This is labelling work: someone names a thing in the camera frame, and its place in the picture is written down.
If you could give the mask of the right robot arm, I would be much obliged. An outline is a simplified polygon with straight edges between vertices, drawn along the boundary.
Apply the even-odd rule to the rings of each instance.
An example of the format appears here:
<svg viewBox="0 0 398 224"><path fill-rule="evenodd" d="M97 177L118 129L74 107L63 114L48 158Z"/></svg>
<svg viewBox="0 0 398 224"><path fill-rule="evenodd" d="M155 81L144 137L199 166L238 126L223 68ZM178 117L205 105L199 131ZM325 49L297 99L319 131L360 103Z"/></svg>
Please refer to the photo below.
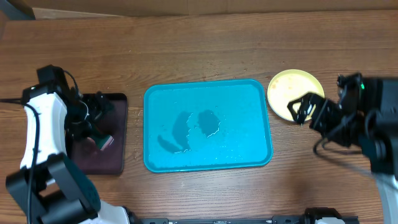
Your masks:
<svg viewBox="0 0 398 224"><path fill-rule="evenodd" d="M310 128L321 138L313 153L330 163L373 178L382 203L384 223L397 223L397 79L364 78L360 73L337 79L338 102L308 92L291 100L287 108L293 121ZM358 146L357 154L369 159L363 170L318 152L334 142L343 147Z"/></svg>

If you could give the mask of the yellow round plate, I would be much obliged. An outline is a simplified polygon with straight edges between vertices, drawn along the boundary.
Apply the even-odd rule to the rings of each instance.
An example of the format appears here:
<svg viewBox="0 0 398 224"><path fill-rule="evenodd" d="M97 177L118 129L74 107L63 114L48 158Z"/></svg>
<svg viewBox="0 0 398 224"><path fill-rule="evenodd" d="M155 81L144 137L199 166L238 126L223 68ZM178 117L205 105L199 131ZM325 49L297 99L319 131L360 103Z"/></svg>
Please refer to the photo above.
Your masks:
<svg viewBox="0 0 398 224"><path fill-rule="evenodd" d="M320 82L310 73L297 69L284 70L270 81L267 99L274 113L287 121L293 121L288 103L308 92L325 96Z"/></svg>

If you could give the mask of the pink and green sponge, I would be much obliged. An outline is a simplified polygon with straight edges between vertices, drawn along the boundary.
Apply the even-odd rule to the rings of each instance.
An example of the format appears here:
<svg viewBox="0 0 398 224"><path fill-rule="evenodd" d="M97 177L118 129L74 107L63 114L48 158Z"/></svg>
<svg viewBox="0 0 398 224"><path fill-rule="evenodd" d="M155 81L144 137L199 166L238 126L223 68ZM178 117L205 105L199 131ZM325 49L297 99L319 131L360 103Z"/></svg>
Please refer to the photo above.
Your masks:
<svg viewBox="0 0 398 224"><path fill-rule="evenodd" d="M105 150L114 141L112 135L108 134L93 135L92 139L100 151Z"/></svg>

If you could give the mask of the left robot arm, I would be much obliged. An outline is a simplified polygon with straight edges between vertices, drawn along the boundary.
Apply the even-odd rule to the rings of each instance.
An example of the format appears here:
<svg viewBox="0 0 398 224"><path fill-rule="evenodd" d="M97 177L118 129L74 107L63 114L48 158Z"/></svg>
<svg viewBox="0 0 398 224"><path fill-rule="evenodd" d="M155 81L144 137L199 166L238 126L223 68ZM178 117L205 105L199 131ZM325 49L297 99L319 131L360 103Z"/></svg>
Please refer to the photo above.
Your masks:
<svg viewBox="0 0 398 224"><path fill-rule="evenodd" d="M127 98L122 93L82 94L70 73L47 65L38 84L14 103L27 115L20 169L6 188L28 223L139 223L126 207L100 199L90 175L119 175L124 168Z"/></svg>

